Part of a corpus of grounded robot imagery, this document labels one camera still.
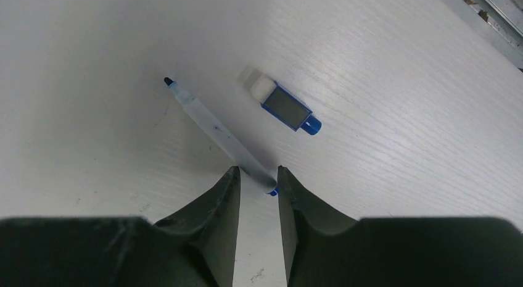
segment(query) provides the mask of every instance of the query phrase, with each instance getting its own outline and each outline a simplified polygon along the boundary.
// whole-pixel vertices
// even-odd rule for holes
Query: black marker tip
[[[163,82],[165,82],[167,86],[170,86],[174,81],[171,78],[165,77]]]

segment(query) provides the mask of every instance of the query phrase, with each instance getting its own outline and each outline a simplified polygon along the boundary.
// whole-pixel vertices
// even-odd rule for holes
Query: blue marker end cap
[[[309,135],[315,135],[321,129],[321,122],[316,117],[310,115],[300,127]]]
[[[272,190],[270,193],[268,193],[270,196],[277,196],[278,195],[278,187],[276,187],[274,190]]]

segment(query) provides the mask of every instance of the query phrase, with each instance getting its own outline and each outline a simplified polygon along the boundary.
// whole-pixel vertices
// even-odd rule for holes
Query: whiteboard marker
[[[195,96],[165,77],[165,84],[182,105],[183,111],[223,150],[246,174],[261,183],[267,194],[278,194],[277,181],[261,163],[233,136],[233,134]]]

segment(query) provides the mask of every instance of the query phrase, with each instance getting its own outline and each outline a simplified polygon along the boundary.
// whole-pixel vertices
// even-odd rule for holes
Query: white table
[[[523,228],[523,75],[438,0],[0,0],[0,214],[156,221],[233,163],[177,79],[343,213]],[[254,66],[322,120],[266,113]],[[243,177],[235,286],[284,286],[276,198]]]

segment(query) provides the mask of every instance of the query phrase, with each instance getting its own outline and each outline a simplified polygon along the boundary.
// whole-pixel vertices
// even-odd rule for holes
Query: blue plastic eraser
[[[319,132],[321,122],[314,117],[312,110],[266,75],[262,74],[256,80],[250,94],[260,102],[262,108],[294,131],[301,128],[309,135]]]

